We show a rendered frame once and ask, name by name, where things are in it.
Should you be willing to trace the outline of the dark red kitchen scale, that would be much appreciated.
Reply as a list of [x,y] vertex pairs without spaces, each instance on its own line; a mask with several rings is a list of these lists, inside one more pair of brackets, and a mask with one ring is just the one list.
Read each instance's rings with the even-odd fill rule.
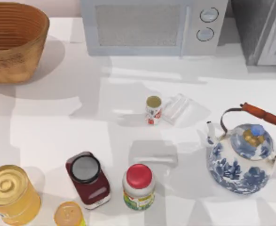
[[66,161],[67,173],[87,210],[110,200],[110,184],[99,160],[91,152],[81,152]]

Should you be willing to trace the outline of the blue and white teapot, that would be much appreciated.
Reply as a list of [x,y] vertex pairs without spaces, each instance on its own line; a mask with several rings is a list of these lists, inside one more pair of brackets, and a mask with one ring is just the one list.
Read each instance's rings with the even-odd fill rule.
[[227,190],[250,195],[265,187],[274,173],[276,148],[271,135],[260,124],[240,124],[228,129],[223,120],[221,136],[211,121],[208,133],[207,169],[213,179]]

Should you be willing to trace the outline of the pale microwave oven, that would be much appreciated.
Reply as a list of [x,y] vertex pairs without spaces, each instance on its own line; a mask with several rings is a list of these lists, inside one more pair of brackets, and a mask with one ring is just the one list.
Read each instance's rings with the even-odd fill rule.
[[[190,7],[184,57],[216,51],[228,0],[80,0],[88,53],[92,56],[180,56],[186,7]],[[211,23],[200,19],[203,9],[216,8]],[[210,41],[198,30],[214,30]]]

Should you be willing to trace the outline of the white and red cup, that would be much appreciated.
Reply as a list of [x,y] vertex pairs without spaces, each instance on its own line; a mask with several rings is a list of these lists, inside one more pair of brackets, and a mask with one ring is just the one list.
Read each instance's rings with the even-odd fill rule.
[[149,125],[159,123],[162,115],[162,100],[158,96],[149,96],[146,100],[146,121]]

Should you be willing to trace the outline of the microwave knob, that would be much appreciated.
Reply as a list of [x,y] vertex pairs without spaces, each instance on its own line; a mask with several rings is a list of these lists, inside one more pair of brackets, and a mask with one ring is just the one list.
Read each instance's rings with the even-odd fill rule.
[[214,37],[214,30],[206,27],[202,30],[198,30],[196,33],[196,38],[201,42],[210,41]]
[[200,12],[200,19],[204,23],[211,23],[214,22],[219,16],[219,12],[216,8],[207,8],[203,9]]

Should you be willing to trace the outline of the brown wicker basket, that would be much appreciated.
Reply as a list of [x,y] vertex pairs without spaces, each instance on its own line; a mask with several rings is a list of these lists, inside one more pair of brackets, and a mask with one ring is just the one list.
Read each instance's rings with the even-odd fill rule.
[[49,30],[40,9],[17,2],[0,2],[0,83],[29,80],[36,71]]

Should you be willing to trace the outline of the red lidded jar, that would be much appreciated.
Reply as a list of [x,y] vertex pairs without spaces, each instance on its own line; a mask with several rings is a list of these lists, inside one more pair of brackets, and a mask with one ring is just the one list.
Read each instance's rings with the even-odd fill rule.
[[145,164],[131,165],[123,175],[123,200],[133,210],[146,210],[154,202],[156,180]]

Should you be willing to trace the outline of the clear plastic tray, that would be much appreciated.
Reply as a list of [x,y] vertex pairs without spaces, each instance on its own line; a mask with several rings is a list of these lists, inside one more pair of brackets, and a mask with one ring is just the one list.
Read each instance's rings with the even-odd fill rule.
[[175,125],[188,108],[189,103],[190,99],[181,93],[170,97],[163,107],[163,120],[171,125]]

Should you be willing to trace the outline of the large yellow can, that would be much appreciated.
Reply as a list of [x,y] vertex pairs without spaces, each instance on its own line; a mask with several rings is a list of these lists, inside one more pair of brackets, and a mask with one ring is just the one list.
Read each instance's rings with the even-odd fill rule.
[[11,226],[24,226],[39,213],[41,198],[27,173],[16,165],[0,166],[0,216]]

